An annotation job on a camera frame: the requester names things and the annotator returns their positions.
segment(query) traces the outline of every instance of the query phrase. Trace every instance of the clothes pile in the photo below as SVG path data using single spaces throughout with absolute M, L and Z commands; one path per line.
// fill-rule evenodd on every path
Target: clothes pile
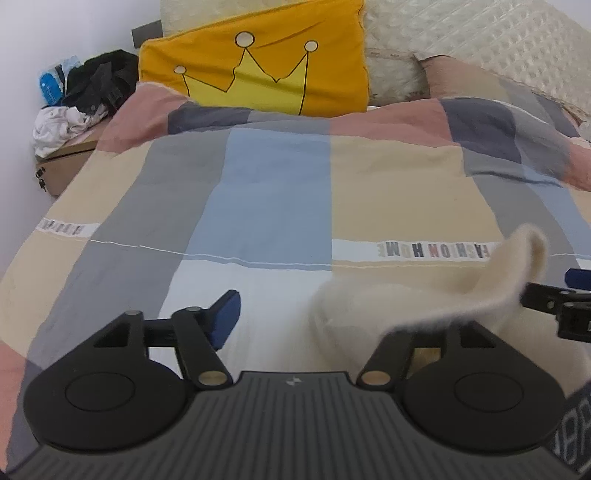
M 35 155 L 45 158 L 58 150 L 68 140 L 84 133 L 108 114 L 100 104 L 94 115 L 86 115 L 75 106 L 49 106 L 41 110 L 33 128 Z
M 114 115 L 135 92 L 138 57 L 123 50 L 105 53 L 72 68 L 56 106 L 42 109 L 33 128 L 35 154 L 45 158 L 68 140 Z

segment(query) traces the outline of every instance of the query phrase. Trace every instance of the gray fabric patch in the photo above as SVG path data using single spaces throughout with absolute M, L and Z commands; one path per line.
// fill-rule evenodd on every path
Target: gray fabric patch
M 591 258 L 591 229 L 570 192 L 544 180 L 562 179 L 570 165 L 567 140 L 554 128 L 527 115 L 515 116 L 515 144 L 531 190 L 546 205 L 568 239 L 572 250 Z
M 506 165 L 512 162 L 465 148 L 463 152 L 465 173 L 473 177 L 481 195 L 495 214 L 503 236 L 508 238 L 522 223 L 531 223 L 539 227 L 548 238 L 550 255 L 560 254 L 548 258 L 548 268 L 543 283 L 565 287 L 564 274 L 569 268 L 578 268 L 579 265 L 564 231 L 542 200 L 525 181 L 519 180 L 514 169 L 512 175 L 515 176 L 515 180 L 496 174 L 478 173 L 490 171 L 490 166 L 494 166 L 496 170 L 497 165 L 503 165 L 503 169 L 506 170 Z M 521 178 L 525 179 L 521 165 L 514 162 L 512 164 L 521 169 Z
M 499 83 L 509 95 L 513 105 L 522 108 L 552 126 L 554 125 L 548 112 L 540 105 L 536 95 L 529 88 L 503 78 L 499 78 Z
M 18 393 L 17 397 L 17 410 L 12 417 L 12 430 L 6 450 L 7 472 L 16 468 L 19 463 L 25 460 L 25 458 L 33 453 L 33 451 L 39 446 L 29 428 L 27 419 L 25 418 L 25 412 L 22 408 L 22 399 L 31 380 L 40 373 L 41 368 L 29 360 L 26 360 L 25 372 L 21 382 L 21 391 Z
M 567 137 L 580 137 L 577 128 L 566 118 L 568 114 L 564 111 L 561 105 L 546 97 L 538 95 L 537 93 L 535 94 L 535 97 L 538 99 L 540 105 L 544 107 L 544 110 L 548 112 L 556 130 Z
M 186 102 L 168 114 L 168 133 L 217 130 L 242 125 L 248 122 L 251 112 L 249 108 L 201 106 L 195 102 Z
M 561 180 L 570 165 L 567 141 L 552 124 L 545 124 L 524 114 L 514 112 L 515 145 L 521 163 L 536 172 Z
M 221 178 L 229 133 L 154 141 L 136 181 L 92 238 L 183 254 Z
M 126 310 L 157 318 L 182 255 L 88 242 L 27 358 L 47 368 Z

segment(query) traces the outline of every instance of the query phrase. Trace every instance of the pink fabric patch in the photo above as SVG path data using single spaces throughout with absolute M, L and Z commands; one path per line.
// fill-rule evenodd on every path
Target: pink fabric patch
M 7 464 L 7 447 L 12 433 L 12 418 L 25 373 L 25 359 L 0 342 L 0 469 Z
M 370 140 L 399 140 L 425 147 L 457 145 L 447 115 L 437 99 L 394 103 L 367 113 L 350 113 L 330 120 L 330 134 Z
M 591 192 L 591 150 L 570 143 L 570 165 L 563 182 L 579 190 Z
M 105 129 L 97 150 L 123 153 L 168 135 L 168 114 L 187 101 L 184 95 L 164 86 L 140 83 Z

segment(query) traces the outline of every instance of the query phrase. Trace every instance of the beige fabric patch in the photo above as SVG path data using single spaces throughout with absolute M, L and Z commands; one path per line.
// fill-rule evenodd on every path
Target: beige fabric patch
M 151 144 L 120 155 L 95 150 L 46 217 L 71 223 L 104 222 L 137 178 Z
M 331 178 L 333 239 L 503 240 L 493 212 L 464 175 L 459 146 L 334 137 Z
M 0 281 L 0 338 L 22 356 L 85 245 L 85 239 L 34 231 Z
M 587 223 L 591 223 L 591 192 L 575 190 L 574 188 L 569 188 L 569 191 L 579 213 Z

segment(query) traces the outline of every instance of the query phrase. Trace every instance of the blue package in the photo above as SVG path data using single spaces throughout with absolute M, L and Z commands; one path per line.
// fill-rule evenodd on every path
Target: blue package
M 53 106 L 59 103 L 63 92 L 61 91 L 61 81 L 56 75 L 50 72 L 45 72 L 39 78 L 39 87 L 41 87 L 41 93 L 48 105 Z

